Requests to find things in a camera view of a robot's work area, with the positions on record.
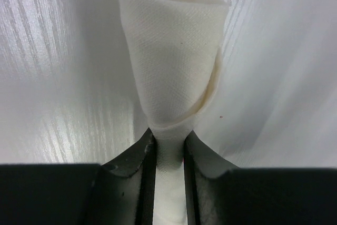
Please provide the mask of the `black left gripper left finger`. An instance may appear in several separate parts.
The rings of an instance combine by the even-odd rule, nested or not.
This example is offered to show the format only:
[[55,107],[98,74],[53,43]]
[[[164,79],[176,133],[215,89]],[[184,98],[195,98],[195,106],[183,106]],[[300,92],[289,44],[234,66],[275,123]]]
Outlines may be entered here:
[[1,224],[152,224],[150,130],[105,164],[1,165]]

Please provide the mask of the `white cloth napkin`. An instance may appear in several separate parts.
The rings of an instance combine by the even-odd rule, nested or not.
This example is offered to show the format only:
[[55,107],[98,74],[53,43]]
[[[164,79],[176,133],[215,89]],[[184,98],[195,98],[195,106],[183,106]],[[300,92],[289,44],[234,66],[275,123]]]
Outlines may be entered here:
[[118,0],[141,108],[157,146],[154,224],[186,224],[183,149],[222,68],[223,0]]

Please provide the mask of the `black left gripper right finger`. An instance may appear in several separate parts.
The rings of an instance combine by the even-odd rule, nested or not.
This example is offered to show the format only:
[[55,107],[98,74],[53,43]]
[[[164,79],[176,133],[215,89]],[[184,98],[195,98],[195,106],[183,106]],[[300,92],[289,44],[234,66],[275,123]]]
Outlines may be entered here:
[[184,174],[189,224],[336,224],[334,168],[239,168],[192,132]]

